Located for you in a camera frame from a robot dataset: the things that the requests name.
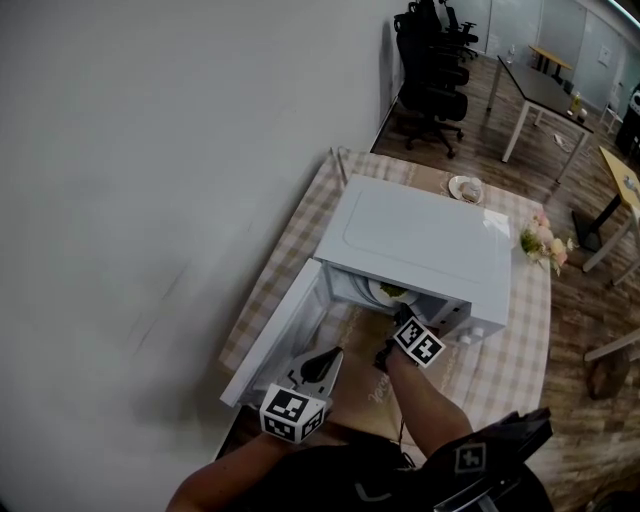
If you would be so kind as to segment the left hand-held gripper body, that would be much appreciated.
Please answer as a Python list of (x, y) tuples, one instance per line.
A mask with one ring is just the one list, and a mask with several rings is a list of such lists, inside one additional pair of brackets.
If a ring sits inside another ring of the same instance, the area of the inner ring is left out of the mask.
[(282, 384), (271, 384), (260, 407), (264, 433), (301, 444), (325, 421), (332, 403), (333, 378), (312, 382), (290, 371)]

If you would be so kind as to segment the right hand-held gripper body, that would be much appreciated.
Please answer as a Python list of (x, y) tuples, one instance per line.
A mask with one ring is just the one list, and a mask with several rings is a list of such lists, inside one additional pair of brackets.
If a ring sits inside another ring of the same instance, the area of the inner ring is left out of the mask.
[(394, 317), (396, 330), (385, 341), (385, 346), (374, 359), (374, 366), (387, 371), (386, 361), (394, 348), (398, 348), (420, 368), (428, 368), (445, 350), (445, 345), (415, 315), (401, 319)]

